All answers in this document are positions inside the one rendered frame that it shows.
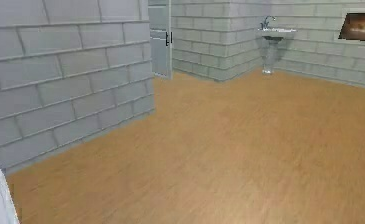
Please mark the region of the grey room door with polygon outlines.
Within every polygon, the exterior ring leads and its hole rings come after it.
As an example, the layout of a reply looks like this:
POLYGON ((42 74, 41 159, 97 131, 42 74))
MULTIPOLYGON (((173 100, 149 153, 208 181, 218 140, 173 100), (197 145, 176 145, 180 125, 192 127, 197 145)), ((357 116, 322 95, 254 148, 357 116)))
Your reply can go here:
POLYGON ((152 71, 172 78, 172 44, 166 47, 166 32, 171 32, 171 0, 148 0, 152 71))

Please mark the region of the grey sink faucet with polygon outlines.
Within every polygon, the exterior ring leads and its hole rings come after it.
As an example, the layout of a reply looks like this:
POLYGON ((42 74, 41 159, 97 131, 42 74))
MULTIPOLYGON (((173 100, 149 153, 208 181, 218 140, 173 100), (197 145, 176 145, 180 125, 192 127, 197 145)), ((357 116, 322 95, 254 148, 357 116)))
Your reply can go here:
POLYGON ((273 21, 276 20, 275 16, 266 16, 265 19, 260 23, 261 30, 269 29, 269 19, 272 19, 273 21))

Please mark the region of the white pedestal sink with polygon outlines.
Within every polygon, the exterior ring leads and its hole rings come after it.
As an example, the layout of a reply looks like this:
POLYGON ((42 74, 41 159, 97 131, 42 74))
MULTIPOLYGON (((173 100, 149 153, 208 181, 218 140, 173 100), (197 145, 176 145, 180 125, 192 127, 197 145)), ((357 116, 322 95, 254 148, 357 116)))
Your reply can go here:
POLYGON ((273 73, 274 64, 278 58, 278 44, 285 39, 292 39, 296 32, 296 29, 285 28, 264 28, 257 31, 257 34, 268 43, 262 69, 263 74, 271 75, 273 73))

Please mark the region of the brown framed wall picture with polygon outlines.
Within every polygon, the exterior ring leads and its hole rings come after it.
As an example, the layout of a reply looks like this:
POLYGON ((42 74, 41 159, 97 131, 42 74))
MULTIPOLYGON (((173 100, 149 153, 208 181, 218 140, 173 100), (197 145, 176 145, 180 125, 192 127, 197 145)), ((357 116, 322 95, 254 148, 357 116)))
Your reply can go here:
POLYGON ((365 42, 365 8, 345 8, 338 40, 365 42))

